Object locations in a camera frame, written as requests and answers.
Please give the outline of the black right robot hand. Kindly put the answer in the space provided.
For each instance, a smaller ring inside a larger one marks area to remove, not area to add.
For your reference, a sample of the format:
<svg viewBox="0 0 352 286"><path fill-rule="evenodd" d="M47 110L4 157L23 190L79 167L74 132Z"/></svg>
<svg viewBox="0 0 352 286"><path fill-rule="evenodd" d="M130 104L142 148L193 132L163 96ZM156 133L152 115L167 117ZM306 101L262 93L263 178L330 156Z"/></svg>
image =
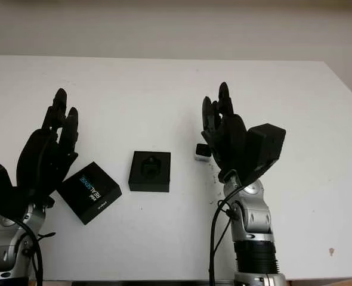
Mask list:
<svg viewBox="0 0 352 286"><path fill-rule="evenodd" d="M223 183L228 173L242 168L247 134L242 118L233 110L226 82L220 84L217 101L203 99L202 124L202 136L220 168L218 180Z"/></svg>

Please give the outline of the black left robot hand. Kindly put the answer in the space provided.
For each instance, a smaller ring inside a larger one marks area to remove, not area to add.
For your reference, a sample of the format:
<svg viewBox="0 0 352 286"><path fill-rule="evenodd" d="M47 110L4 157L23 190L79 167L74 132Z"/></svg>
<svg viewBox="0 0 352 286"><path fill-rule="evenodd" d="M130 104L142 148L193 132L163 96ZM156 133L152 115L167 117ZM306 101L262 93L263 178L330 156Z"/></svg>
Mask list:
<svg viewBox="0 0 352 286"><path fill-rule="evenodd" d="M58 89L41 128L27 140L17 163L17 186L30 203L44 205L78 157L78 111L66 111L67 93Z"/></svg>

